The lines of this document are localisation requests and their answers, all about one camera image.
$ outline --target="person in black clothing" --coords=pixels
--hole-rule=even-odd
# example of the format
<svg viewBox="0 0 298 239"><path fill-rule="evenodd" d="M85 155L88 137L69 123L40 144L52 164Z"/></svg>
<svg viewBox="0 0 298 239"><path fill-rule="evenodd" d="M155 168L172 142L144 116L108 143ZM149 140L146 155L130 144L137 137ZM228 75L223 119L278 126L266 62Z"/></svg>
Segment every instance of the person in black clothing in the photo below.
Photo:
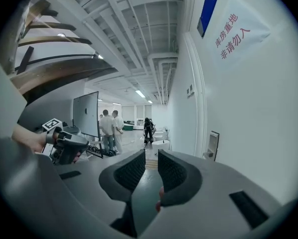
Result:
<svg viewBox="0 0 298 239"><path fill-rule="evenodd" d="M148 133L149 133L150 143L153 142L152 132L151 132L151 124L152 124L152 122L150 122L148 118L145 118L145 124L144 124L145 143L148 143L148 141L146 140L146 138L148 138Z"/></svg>

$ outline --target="pants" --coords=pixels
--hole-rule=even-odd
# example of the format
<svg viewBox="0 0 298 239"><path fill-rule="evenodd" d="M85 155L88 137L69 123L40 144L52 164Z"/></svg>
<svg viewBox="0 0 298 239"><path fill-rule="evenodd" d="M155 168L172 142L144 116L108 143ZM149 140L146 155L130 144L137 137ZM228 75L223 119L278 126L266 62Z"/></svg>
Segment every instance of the pants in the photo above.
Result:
<svg viewBox="0 0 298 239"><path fill-rule="evenodd" d="M105 151L108 151L108 146L109 146L109 149L111 149L111 150L114 149L114 138L112 135L109 135L109 136L104 135L103 142L104 142Z"/></svg>
<svg viewBox="0 0 298 239"><path fill-rule="evenodd" d="M114 138L115 138L116 147L117 147L117 149L119 151L119 154L122 154L123 153L123 145L122 145L122 140L121 140L122 134L116 133L114 135Z"/></svg>
<svg viewBox="0 0 298 239"><path fill-rule="evenodd" d="M149 133L150 142L152 143L152 132L150 127L147 127L147 129L145 130L145 137L148 137L148 133Z"/></svg>

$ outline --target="man in light shirt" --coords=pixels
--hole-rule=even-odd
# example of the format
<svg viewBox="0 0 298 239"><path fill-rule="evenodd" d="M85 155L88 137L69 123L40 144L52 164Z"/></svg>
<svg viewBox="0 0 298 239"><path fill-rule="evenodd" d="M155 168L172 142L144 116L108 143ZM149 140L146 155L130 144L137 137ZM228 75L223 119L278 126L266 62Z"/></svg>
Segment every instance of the man in light shirt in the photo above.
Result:
<svg viewBox="0 0 298 239"><path fill-rule="evenodd" d="M114 149L114 120L108 115L108 110L103 110L103 117L99 121L99 128L102 130L104 149L108 151Z"/></svg>
<svg viewBox="0 0 298 239"><path fill-rule="evenodd" d="M116 147L118 149L118 154L123 153L123 146L122 146L122 134L123 127L124 127L124 120L122 117L118 116L118 111L113 111L112 116L114 117L114 137L115 137L115 143Z"/></svg>

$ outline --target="fluorescent light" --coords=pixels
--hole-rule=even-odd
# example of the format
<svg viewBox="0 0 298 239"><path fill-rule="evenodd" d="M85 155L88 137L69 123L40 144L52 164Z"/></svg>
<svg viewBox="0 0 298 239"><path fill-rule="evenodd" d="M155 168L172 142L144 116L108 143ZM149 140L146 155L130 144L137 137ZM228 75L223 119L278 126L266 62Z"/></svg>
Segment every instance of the fluorescent light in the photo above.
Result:
<svg viewBox="0 0 298 239"><path fill-rule="evenodd" d="M142 98L145 98L145 96L143 95L143 93L141 93L140 90L136 90L136 93L137 93L139 96L141 96Z"/></svg>

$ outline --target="blue sign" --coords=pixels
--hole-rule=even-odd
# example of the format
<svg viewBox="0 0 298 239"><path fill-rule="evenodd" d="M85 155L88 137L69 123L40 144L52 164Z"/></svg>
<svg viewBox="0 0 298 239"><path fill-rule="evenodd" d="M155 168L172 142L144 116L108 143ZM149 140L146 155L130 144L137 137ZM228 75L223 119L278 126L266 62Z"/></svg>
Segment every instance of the blue sign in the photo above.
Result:
<svg viewBox="0 0 298 239"><path fill-rule="evenodd" d="M204 37L205 31L207 30L207 27L209 25L216 3L217 0L204 0L202 14L197 27L201 37Z"/></svg>

